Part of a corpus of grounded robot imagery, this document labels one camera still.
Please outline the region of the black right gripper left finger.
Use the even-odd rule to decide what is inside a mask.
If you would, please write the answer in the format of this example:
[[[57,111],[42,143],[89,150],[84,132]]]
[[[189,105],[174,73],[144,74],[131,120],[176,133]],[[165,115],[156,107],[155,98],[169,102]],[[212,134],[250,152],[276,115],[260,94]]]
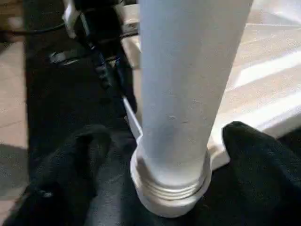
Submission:
[[[82,226],[110,152],[133,150],[129,129],[89,125],[45,156],[3,222],[5,226]]]

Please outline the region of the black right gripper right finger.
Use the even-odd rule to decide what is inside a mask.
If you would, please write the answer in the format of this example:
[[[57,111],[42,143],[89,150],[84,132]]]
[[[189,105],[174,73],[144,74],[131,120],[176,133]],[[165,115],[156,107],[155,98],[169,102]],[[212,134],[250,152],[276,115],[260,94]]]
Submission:
[[[301,159],[275,138],[242,122],[222,130],[230,162],[213,173],[203,226],[298,226]]]

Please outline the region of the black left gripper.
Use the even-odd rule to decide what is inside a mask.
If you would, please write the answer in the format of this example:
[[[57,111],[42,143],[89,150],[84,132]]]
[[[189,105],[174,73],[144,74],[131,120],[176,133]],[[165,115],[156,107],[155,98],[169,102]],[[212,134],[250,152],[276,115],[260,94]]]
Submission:
[[[136,113],[133,69],[121,44],[123,6],[122,0],[75,1],[75,40],[90,48],[94,71],[117,112],[125,113],[126,98]]]

